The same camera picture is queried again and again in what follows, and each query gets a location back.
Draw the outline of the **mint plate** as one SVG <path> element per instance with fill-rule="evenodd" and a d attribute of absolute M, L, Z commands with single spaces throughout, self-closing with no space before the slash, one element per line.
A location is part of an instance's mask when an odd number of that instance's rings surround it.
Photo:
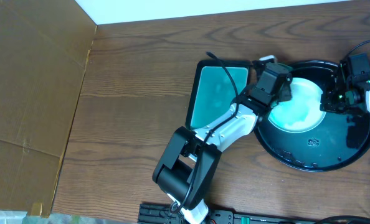
<path fill-rule="evenodd" d="M 320 110 L 322 89 L 305 78 L 293 78 L 290 89 L 291 100 L 274 106 L 268 120 L 288 133 L 304 133 L 314 129 L 326 116 Z"/>

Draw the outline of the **green yellow scrub sponge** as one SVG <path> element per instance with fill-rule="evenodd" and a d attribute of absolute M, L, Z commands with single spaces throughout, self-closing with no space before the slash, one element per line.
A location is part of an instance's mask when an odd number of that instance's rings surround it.
<path fill-rule="evenodd" d="M 291 80 L 287 79 L 284 81 L 282 87 L 279 89 L 277 101 L 279 103 L 290 101 L 292 99 L 292 91 L 290 88 Z"/>

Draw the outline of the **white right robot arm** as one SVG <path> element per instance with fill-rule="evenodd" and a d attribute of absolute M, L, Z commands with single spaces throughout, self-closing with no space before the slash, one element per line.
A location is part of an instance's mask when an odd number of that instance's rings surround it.
<path fill-rule="evenodd" d="M 334 73 L 334 85 L 321 95 L 320 110 L 361 116 L 370 114 L 370 65 L 341 62 Z"/>

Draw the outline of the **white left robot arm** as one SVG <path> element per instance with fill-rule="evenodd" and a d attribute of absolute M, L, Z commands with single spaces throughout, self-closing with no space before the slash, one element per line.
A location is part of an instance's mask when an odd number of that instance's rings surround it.
<path fill-rule="evenodd" d="M 178 128 L 153 172 L 153 181 L 173 201 L 172 214 L 189 223 L 202 223 L 209 213 L 204 201 L 222 153 L 250 134 L 275 103 L 291 99 L 291 70 L 258 61 L 260 78 L 237 92 L 229 109 L 203 128 Z"/>

